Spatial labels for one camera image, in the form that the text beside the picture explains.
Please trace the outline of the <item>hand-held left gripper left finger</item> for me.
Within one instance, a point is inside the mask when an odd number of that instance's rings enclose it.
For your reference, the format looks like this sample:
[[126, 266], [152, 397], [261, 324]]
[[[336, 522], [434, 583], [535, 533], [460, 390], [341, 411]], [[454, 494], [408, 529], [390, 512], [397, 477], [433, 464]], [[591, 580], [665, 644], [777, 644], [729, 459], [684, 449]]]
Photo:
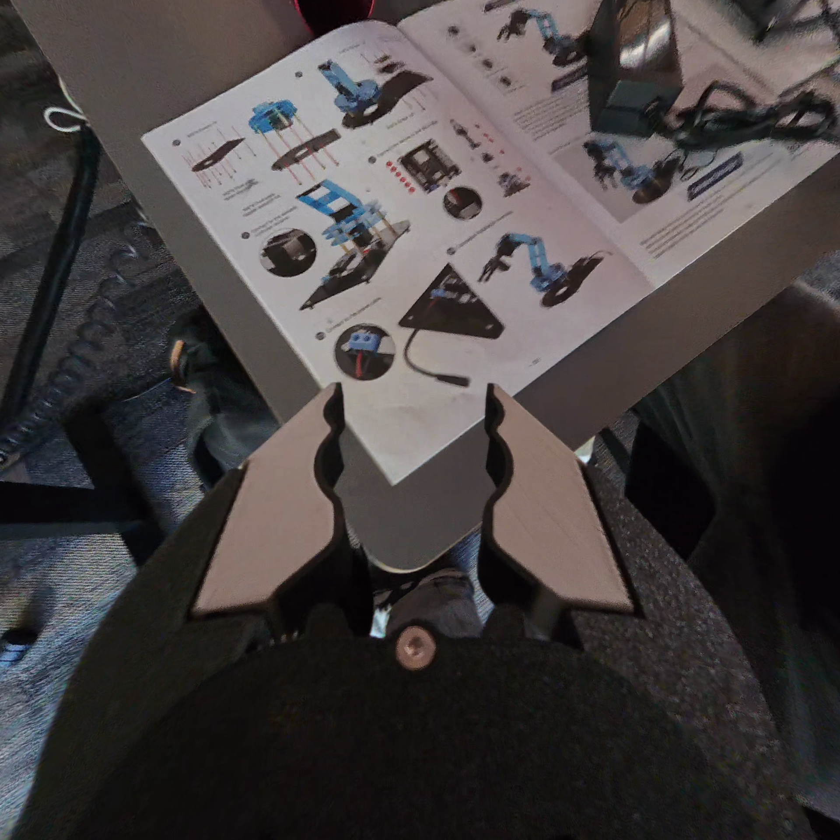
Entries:
[[[339, 383], [326, 386], [240, 468], [241, 481], [191, 615], [255, 611], [272, 602], [307, 611], [349, 585], [349, 537], [334, 487], [343, 471]], [[314, 595], [291, 595], [295, 587]]]

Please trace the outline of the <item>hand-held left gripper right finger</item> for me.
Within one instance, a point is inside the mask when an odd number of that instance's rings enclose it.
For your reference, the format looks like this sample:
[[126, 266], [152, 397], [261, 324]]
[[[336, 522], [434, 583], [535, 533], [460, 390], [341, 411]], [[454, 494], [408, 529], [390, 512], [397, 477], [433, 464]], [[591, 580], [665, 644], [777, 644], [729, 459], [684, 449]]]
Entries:
[[636, 614], [637, 600], [582, 463], [498, 385], [486, 391], [480, 585], [526, 614]]

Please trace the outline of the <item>black power adapter with cable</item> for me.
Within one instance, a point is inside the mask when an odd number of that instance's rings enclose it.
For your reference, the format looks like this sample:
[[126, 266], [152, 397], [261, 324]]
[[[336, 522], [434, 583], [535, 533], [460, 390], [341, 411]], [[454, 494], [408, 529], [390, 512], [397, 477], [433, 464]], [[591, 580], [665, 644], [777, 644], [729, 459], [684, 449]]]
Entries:
[[671, 2], [602, 2], [584, 39], [591, 130], [671, 142], [686, 154], [750, 143], [838, 145], [838, 108], [814, 90], [762, 102], [712, 80], [688, 107]]

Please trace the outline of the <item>grey desk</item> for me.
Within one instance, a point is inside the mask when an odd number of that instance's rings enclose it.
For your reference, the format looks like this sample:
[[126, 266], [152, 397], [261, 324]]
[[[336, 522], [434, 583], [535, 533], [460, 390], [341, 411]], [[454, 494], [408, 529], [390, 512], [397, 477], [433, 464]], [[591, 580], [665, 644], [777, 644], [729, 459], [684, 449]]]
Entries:
[[[244, 81], [308, 36], [291, 2], [14, 2], [89, 117], [239, 360], [282, 419], [319, 391], [141, 136]], [[520, 403], [571, 448], [609, 425], [838, 249], [838, 159], [681, 270], [529, 384]], [[339, 481], [351, 526], [383, 568], [413, 571], [478, 525], [484, 432], [468, 427], [391, 484], [351, 425]]]

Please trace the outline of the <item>person's white shoe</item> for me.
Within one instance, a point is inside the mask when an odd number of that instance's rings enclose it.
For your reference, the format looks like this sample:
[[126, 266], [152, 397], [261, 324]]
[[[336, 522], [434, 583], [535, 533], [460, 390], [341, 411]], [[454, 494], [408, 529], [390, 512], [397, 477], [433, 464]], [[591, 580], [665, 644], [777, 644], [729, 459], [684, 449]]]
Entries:
[[480, 637], [484, 624], [468, 575], [445, 568], [389, 583], [374, 594], [372, 637], [394, 636], [411, 625], [445, 637]]

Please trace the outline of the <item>printed instruction booklet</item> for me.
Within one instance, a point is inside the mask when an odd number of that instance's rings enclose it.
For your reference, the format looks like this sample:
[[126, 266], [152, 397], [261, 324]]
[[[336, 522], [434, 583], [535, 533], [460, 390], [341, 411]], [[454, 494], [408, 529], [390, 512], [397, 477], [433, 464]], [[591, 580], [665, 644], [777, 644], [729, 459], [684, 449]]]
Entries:
[[389, 485], [838, 153], [838, 109], [700, 13], [666, 135], [593, 129], [595, 2], [444, 2], [347, 25], [142, 142]]

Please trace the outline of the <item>red cylinder bottle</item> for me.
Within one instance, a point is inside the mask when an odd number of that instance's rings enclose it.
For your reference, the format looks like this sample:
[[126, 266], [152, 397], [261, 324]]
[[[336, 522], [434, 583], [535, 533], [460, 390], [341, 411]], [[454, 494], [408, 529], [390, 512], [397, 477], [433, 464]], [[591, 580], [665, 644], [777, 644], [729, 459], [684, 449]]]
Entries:
[[315, 37], [373, 15], [375, 1], [295, 1], [295, 8]]

